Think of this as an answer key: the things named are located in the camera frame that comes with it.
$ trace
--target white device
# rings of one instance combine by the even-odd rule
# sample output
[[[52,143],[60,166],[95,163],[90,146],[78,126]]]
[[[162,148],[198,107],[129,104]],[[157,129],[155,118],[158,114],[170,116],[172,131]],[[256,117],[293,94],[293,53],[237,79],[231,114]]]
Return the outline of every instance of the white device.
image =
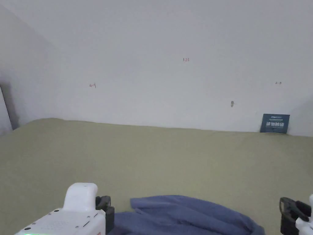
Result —
[[[96,184],[75,183],[57,208],[16,235],[105,235],[105,212],[95,209]]]
[[[310,196],[310,205],[313,206],[313,194]],[[305,222],[298,218],[295,222],[296,228],[299,230],[299,235],[313,235],[313,210],[309,222]]]

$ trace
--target white plastic casing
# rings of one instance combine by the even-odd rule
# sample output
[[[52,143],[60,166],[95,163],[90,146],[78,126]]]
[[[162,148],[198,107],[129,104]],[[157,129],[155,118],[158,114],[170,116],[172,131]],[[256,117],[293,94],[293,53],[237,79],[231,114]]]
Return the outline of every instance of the white plastic casing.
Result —
[[[105,212],[95,209],[97,191],[92,183],[71,185],[63,208],[53,210],[16,235],[105,235]]]

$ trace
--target blue cloth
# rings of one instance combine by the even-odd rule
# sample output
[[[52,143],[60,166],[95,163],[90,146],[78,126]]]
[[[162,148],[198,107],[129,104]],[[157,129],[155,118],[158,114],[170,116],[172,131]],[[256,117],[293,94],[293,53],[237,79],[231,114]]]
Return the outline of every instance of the blue cloth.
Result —
[[[132,198],[131,207],[135,212],[115,214],[110,235],[264,235],[264,229],[249,217],[196,198]]]

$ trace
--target white wall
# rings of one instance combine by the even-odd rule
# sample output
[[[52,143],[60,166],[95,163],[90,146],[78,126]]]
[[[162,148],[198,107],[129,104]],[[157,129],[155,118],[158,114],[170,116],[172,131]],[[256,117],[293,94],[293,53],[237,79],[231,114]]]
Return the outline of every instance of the white wall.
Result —
[[[9,133],[12,130],[7,107],[2,96],[2,90],[0,87],[0,135]]]
[[[278,113],[291,115],[289,134],[313,136],[312,0],[0,4],[16,126],[57,117],[259,131],[263,113]]]

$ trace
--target dark blue card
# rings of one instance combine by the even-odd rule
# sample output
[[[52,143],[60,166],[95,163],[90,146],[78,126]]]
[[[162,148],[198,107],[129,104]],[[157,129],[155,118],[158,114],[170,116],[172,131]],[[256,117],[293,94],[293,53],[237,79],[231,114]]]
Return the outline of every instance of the dark blue card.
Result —
[[[260,132],[287,133],[290,115],[263,114]]]

